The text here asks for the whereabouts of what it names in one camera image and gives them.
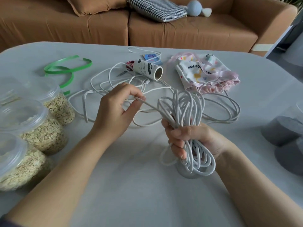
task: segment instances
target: green ribbon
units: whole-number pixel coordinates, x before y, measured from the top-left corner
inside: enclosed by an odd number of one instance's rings
[[[80,70],[83,70],[85,68],[88,68],[92,65],[92,61],[90,59],[86,59],[86,58],[82,58],[84,61],[88,62],[87,64],[85,65],[82,65],[82,66],[79,66],[79,67],[76,67],[76,68],[67,68],[65,66],[59,66],[60,63],[62,62],[65,62],[65,61],[68,61],[68,60],[72,60],[72,59],[75,59],[75,58],[78,58],[79,56],[78,55],[75,55],[75,56],[71,56],[71,57],[66,57],[66,58],[63,58],[61,60],[58,60],[58,61],[55,61],[53,63],[50,63],[49,65],[47,65],[45,68],[44,68],[44,72],[45,72],[45,76],[48,76],[48,74],[67,74],[67,73],[70,73],[71,76],[69,78],[68,81],[66,81],[64,84],[61,84],[60,85],[60,88],[65,88],[67,87],[68,85],[70,85],[74,79],[74,72],[77,72],[77,71],[80,71]],[[63,92],[64,95],[68,95],[70,94],[70,90],[69,91],[66,91],[66,92]]]

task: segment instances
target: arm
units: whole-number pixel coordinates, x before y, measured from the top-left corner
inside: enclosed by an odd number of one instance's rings
[[[216,171],[248,227],[303,226],[303,210],[224,136],[205,124],[175,130],[167,121],[162,125],[177,157],[186,156],[182,140],[200,140],[212,152]]]
[[[293,22],[297,8],[277,0],[234,0],[231,15],[258,35],[256,44],[274,44]],[[258,50],[255,46],[250,53],[264,56],[269,48]]]
[[[135,100],[124,111],[121,105],[129,95],[145,99],[138,88],[126,83],[102,97],[90,133],[6,215],[6,220],[26,227],[68,226],[98,160],[126,131],[142,104]]]

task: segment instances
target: scissors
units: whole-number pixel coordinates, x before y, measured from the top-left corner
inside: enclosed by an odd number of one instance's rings
[[[126,63],[126,67],[128,67],[128,71],[131,71],[131,68],[133,67],[134,65],[134,61],[129,61]],[[124,71],[124,72],[121,72],[117,77],[120,77],[122,75],[124,75],[125,73],[127,73],[127,71]]]

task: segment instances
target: white tabletop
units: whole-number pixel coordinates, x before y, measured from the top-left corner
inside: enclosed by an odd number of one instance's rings
[[[149,48],[161,51],[162,61],[184,49]],[[241,83],[229,95],[241,106],[240,118],[233,124],[214,124],[217,131],[233,141],[273,183],[303,207],[303,178],[293,175],[278,164],[275,147],[260,134],[260,126],[269,122],[287,107],[302,99],[303,86],[278,65],[249,53],[191,50],[196,54],[213,53],[229,69],[237,72]],[[21,45],[0,54],[0,76],[43,76],[43,67],[67,56],[78,54],[93,65],[75,73],[71,92],[90,89],[89,79],[118,62],[139,59],[144,53],[130,53],[125,46],[38,42]],[[68,67],[78,66],[81,61]],[[105,73],[94,83],[107,80]],[[168,70],[163,79],[182,89],[175,70]],[[169,93],[160,90],[146,95],[147,101]],[[100,97],[89,95],[88,114],[95,118]],[[81,95],[72,103],[82,109]],[[207,106],[207,111],[222,118],[220,108]],[[160,115],[139,115],[144,123]],[[64,156],[92,127],[76,117],[66,126],[69,143],[54,156]],[[138,128],[131,124],[126,133],[105,152],[89,180],[89,184],[72,219],[72,226],[244,226],[227,190],[217,173],[199,179],[186,179],[174,167],[159,163],[158,157],[167,146],[161,124]],[[22,191],[0,193],[0,215],[8,212],[23,196]]]

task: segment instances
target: hand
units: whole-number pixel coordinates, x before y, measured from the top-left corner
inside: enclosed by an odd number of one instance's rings
[[[184,141],[190,139],[199,140],[215,159],[221,153],[236,148],[231,141],[204,123],[199,126],[184,126],[173,129],[168,121],[163,119],[162,126],[165,128],[169,143],[173,143],[172,152],[180,159],[186,159],[186,151],[183,149]]]
[[[101,98],[96,121],[90,136],[102,138],[111,145],[128,128],[142,103],[134,100],[125,111],[122,104],[129,95],[145,100],[143,93],[134,85],[122,83]]]

